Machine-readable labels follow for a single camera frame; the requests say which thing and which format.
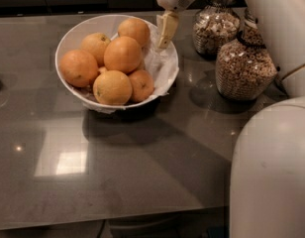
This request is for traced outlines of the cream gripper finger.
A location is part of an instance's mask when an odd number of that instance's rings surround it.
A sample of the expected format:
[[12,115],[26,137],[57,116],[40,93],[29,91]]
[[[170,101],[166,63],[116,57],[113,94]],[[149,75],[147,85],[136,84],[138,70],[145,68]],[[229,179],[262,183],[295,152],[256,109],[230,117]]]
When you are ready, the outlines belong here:
[[156,16],[157,41],[159,49],[166,49],[174,37],[178,27],[178,14],[172,11],[165,11],[162,15]]

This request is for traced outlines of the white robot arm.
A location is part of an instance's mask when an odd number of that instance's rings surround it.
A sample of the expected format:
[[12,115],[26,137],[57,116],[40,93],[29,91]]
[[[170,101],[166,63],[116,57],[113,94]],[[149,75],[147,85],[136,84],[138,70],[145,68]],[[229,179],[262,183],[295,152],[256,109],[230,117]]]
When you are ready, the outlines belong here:
[[246,124],[233,154],[229,238],[305,238],[305,0],[245,0],[287,100]]

